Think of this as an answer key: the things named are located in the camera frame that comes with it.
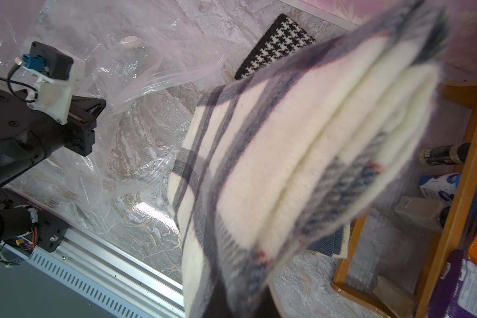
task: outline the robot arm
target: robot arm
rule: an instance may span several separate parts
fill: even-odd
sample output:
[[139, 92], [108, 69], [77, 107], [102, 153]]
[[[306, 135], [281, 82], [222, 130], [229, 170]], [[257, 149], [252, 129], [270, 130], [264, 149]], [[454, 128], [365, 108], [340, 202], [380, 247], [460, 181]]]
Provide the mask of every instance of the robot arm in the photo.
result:
[[28, 95], [26, 90], [0, 90], [0, 187], [61, 147], [88, 156], [95, 142], [96, 118], [106, 107], [103, 99], [72, 95], [85, 67], [77, 57], [33, 42], [19, 63], [8, 80], [24, 67], [38, 81]]

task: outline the bottle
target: bottle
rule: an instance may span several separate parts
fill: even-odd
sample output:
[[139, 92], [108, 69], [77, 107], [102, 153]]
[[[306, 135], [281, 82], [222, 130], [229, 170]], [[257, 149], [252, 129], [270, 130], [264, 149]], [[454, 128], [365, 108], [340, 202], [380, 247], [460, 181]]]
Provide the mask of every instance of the bottle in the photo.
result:
[[470, 143], [457, 143], [436, 148], [424, 148], [419, 151], [419, 162], [426, 166], [444, 164], [464, 164]]
[[450, 207], [438, 200], [404, 196], [394, 208], [403, 219], [435, 232], [444, 230]]
[[460, 180], [461, 173], [426, 175], [421, 177], [419, 187], [426, 199], [439, 200], [450, 204], [458, 191]]

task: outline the black and white houndstooth cushion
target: black and white houndstooth cushion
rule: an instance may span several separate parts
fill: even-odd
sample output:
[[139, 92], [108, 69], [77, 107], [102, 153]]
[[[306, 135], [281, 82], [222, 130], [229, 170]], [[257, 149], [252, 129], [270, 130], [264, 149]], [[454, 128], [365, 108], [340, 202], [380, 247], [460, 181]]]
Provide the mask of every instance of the black and white houndstooth cushion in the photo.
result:
[[261, 67], [314, 42], [295, 21], [280, 14], [238, 68], [235, 79], [241, 80]]

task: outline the wooden frame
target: wooden frame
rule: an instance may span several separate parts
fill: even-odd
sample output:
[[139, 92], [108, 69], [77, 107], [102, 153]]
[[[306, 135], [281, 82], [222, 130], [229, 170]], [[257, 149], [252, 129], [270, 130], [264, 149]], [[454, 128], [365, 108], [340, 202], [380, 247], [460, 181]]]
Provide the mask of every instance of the wooden frame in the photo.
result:
[[[415, 298], [418, 300], [418, 308], [415, 318], [423, 318], [431, 299], [431, 294], [438, 277], [443, 270], [452, 250], [458, 248], [461, 235], [466, 223], [471, 202], [477, 188], [477, 86], [459, 86], [449, 83], [440, 88], [441, 97], [445, 100], [456, 102], [473, 109], [466, 132], [465, 141], [471, 142], [470, 150], [463, 167], [457, 166], [456, 170], [462, 170], [458, 191], [454, 197], [445, 229], [443, 233], [433, 235], [431, 246], [428, 250], [426, 262], [421, 270], [417, 283]], [[341, 296], [350, 299], [383, 318], [395, 318], [392, 312], [382, 302], [354, 289], [345, 284], [351, 260], [366, 221], [367, 215], [356, 220], [352, 225], [348, 258], [342, 259], [331, 282], [332, 288]]]

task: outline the white wool blanket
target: white wool blanket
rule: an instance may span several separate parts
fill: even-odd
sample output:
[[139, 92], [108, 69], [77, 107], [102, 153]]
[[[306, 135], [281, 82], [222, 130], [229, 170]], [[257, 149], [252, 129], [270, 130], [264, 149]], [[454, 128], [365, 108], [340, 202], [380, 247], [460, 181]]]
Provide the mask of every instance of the white wool blanket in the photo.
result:
[[189, 318], [249, 317], [281, 265], [355, 218], [413, 156], [448, 36], [409, 0], [199, 102], [168, 184]]

